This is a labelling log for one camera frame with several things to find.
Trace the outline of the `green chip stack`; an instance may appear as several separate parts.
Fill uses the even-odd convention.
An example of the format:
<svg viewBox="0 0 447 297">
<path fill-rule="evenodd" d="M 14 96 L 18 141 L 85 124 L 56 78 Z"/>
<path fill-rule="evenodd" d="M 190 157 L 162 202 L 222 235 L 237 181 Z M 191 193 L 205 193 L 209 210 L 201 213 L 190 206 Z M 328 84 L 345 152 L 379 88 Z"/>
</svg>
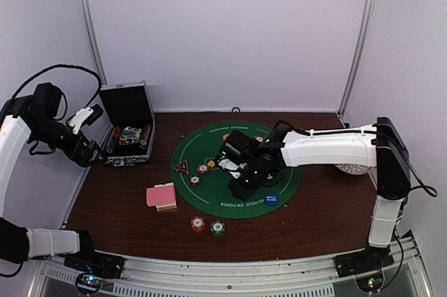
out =
<svg viewBox="0 0 447 297">
<path fill-rule="evenodd" d="M 213 221 L 210 224 L 210 233 L 215 237 L 221 237 L 226 232 L 226 225 L 222 221 Z"/>
</svg>

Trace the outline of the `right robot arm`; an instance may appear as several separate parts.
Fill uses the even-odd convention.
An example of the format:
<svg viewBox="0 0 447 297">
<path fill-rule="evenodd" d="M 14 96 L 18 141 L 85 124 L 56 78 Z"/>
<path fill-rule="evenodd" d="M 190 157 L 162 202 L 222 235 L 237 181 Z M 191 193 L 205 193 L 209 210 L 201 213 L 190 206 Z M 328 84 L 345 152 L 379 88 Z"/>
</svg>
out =
<svg viewBox="0 0 447 297">
<path fill-rule="evenodd" d="M 376 203 L 366 249 L 358 255 L 362 269 L 385 258 L 399 211 L 411 190 L 409 153 L 391 120 L 350 129 L 297 129 L 279 120 L 262 140 L 234 130 L 217 154 L 217 166 L 231 174 L 234 197 L 247 201 L 259 187 L 270 186 L 285 168 L 307 165 L 348 166 L 365 173 L 376 169 Z"/>
</svg>

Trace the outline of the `orange chip stack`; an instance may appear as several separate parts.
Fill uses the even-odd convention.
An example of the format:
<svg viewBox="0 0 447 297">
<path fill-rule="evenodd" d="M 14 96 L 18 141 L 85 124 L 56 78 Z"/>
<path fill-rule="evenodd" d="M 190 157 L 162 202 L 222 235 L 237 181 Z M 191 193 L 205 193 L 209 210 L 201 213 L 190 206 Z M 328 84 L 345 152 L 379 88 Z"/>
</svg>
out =
<svg viewBox="0 0 447 297">
<path fill-rule="evenodd" d="M 194 217 L 190 223 L 194 232 L 202 232 L 205 230 L 205 220 L 202 217 Z"/>
</svg>

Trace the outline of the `blue small blind button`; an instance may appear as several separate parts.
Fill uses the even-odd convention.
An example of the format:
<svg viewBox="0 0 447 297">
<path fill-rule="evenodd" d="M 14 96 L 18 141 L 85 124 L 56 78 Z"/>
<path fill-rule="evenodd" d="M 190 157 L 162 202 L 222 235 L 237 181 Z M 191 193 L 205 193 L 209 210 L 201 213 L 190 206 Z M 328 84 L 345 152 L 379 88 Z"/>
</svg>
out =
<svg viewBox="0 0 447 297">
<path fill-rule="evenodd" d="M 279 196 L 275 193 L 269 193 L 264 196 L 264 203 L 268 206 L 276 206 L 279 203 Z"/>
</svg>

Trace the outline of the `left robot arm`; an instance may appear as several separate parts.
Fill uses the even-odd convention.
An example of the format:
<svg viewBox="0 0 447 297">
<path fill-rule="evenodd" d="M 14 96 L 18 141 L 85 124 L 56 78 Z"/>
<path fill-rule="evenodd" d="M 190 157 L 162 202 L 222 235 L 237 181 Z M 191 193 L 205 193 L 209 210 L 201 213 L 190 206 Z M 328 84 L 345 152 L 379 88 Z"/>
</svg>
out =
<svg viewBox="0 0 447 297">
<path fill-rule="evenodd" d="M 61 150 L 71 161 L 86 168 L 103 164 L 106 153 L 94 140 L 88 140 L 81 128 L 93 124 L 102 114 L 99 104 L 86 106 L 76 112 L 69 124 L 57 118 L 59 104 L 64 98 L 60 88 L 47 82 L 39 84 L 34 93 L 9 99 L 1 109 L 1 204 L 6 204 L 10 178 L 22 148 L 45 143 L 49 153 Z M 101 264 L 87 231 L 62 229 L 32 229 L 20 227 L 1 219 L 1 259 L 22 264 L 29 259 L 54 255 L 72 255 L 86 272 L 95 271 Z"/>
</svg>

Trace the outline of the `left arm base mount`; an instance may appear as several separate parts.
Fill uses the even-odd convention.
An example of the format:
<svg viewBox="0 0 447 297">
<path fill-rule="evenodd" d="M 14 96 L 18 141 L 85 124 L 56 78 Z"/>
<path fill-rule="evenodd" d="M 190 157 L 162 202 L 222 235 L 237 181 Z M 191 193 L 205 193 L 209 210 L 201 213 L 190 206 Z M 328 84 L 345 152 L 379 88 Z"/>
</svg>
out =
<svg viewBox="0 0 447 297">
<path fill-rule="evenodd" d="M 64 257 L 66 267 L 105 279 L 119 279 L 124 264 L 123 257 L 100 252 L 92 256 L 69 254 Z"/>
</svg>

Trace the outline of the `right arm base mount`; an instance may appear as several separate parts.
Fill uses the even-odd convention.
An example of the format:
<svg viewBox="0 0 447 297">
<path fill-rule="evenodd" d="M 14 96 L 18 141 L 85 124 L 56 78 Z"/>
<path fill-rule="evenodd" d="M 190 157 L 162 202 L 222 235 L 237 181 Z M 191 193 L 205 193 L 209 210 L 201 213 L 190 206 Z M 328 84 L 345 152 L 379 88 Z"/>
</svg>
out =
<svg viewBox="0 0 447 297">
<path fill-rule="evenodd" d="M 359 275 L 379 270 L 394 264 L 394 258 L 388 253 L 356 252 L 334 258 L 339 277 Z"/>
</svg>

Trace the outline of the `red-backed card deck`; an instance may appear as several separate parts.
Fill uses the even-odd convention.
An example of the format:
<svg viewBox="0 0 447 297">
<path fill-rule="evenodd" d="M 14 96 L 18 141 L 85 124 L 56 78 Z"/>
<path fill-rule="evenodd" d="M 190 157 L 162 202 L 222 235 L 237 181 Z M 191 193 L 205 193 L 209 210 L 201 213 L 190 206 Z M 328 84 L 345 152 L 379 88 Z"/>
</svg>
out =
<svg viewBox="0 0 447 297">
<path fill-rule="evenodd" d="M 146 189 L 146 205 L 148 207 L 158 205 L 170 205 L 176 201 L 173 185 L 150 187 Z"/>
</svg>

